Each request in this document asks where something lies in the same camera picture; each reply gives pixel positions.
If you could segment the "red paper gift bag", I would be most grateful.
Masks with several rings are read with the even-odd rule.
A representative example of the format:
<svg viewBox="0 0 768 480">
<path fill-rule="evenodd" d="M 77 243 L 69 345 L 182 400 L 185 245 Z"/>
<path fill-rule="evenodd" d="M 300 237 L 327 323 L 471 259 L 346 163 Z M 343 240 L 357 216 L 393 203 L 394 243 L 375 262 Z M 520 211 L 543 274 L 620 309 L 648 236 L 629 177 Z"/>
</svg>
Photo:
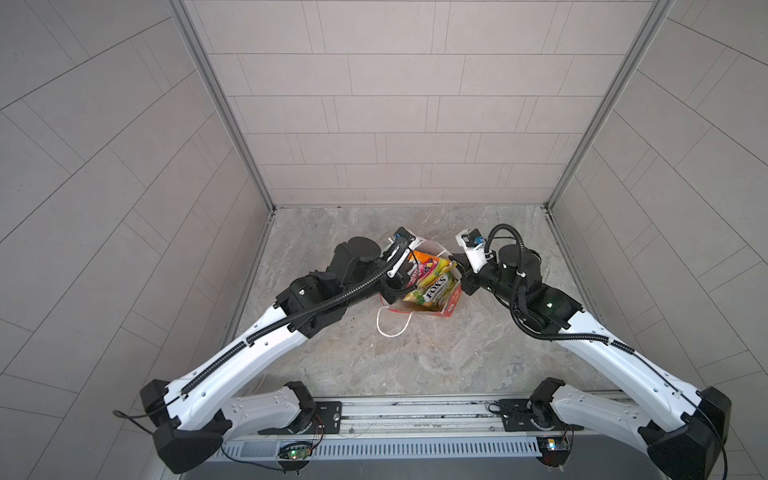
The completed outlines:
<svg viewBox="0 0 768 480">
<path fill-rule="evenodd" d="M 407 330 L 414 318 L 449 318 L 462 294 L 458 267 L 441 244 L 416 237 L 396 273 L 383 277 L 386 289 L 380 294 L 382 306 L 376 314 L 378 333 L 396 338 Z M 398 331 L 382 327 L 383 311 L 387 311 L 386 319 L 394 315 L 405 317 Z"/>
</svg>

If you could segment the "red orange Fox's candy bag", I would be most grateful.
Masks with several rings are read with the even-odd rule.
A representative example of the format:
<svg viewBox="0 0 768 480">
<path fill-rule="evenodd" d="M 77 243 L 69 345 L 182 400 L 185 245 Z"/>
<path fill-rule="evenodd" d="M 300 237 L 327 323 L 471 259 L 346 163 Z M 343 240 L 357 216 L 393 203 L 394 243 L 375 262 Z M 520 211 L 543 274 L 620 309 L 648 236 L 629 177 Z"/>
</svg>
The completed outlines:
<svg viewBox="0 0 768 480">
<path fill-rule="evenodd" d="M 419 289 L 429 287 L 452 268 L 450 260 L 423 252 L 413 252 L 409 260 L 415 264 L 414 270 L 410 273 L 410 285 Z"/>
</svg>

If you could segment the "green Fox's candy bag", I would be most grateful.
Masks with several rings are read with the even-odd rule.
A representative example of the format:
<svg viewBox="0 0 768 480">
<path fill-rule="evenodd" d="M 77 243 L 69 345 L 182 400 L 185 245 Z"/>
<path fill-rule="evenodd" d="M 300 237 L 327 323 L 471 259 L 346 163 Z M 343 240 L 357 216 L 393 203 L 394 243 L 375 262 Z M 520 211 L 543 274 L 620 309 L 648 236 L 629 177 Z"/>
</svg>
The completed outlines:
<svg viewBox="0 0 768 480">
<path fill-rule="evenodd" d="M 416 288 L 408 293 L 404 297 L 404 301 L 424 307 L 430 311 L 441 311 L 458 284 L 458 279 L 451 272 L 447 272 L 441 275 L 429 287 L 423 289 Z"/>
</svg>

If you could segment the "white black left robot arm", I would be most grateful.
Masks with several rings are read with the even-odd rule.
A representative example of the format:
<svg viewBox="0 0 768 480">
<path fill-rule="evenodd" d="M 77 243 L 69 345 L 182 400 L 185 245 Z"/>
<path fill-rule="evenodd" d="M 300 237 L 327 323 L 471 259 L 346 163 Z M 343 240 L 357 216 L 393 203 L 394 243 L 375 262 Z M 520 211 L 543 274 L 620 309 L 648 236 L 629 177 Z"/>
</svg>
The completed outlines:
<svg viewBox="0 0 768 480">
<path fill-rule="evenodd" d="M 261 317 L 209 360 L 181 377 L 155 379 L 140 391 L 160 460 L 174 474 L 189 472 L 248 433 L 301 434 L 314 422 L 308 388 L 292 381 L 239 400 L 247 383 L 272 362 L 340 321 L 349 306 L 373 296 L 392 302 L 412 283 L 422 238 L 404 228 L 387 249 L 366 237 L 336 246 L 331 264 L 290 283 Z"/>
</svg>

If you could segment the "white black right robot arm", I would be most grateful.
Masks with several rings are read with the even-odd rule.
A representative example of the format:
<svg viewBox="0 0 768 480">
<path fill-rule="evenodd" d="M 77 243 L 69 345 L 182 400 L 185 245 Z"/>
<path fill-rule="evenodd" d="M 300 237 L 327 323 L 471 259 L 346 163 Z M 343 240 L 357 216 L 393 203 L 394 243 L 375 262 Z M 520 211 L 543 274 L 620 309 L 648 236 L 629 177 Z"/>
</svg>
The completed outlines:
<svg viewBox="0 0 768 480">
<path fill-rule="evenodd" d="M 633 446 L 670 479 L 707 479 L 716 465 L 728 465 L 732 402 L 725 394 L 659 367 L 571 296 L 543 283 L 537 253 L 519 244 L 494 252 L 475 231 L 457 242 L 463 251 L 452 258 L 467 294 L 493 294 L 524 334 L 576 354 L 631 400 L 623 404 L 547 379 L 529 400 L 532 411 Z"/>
</svg>

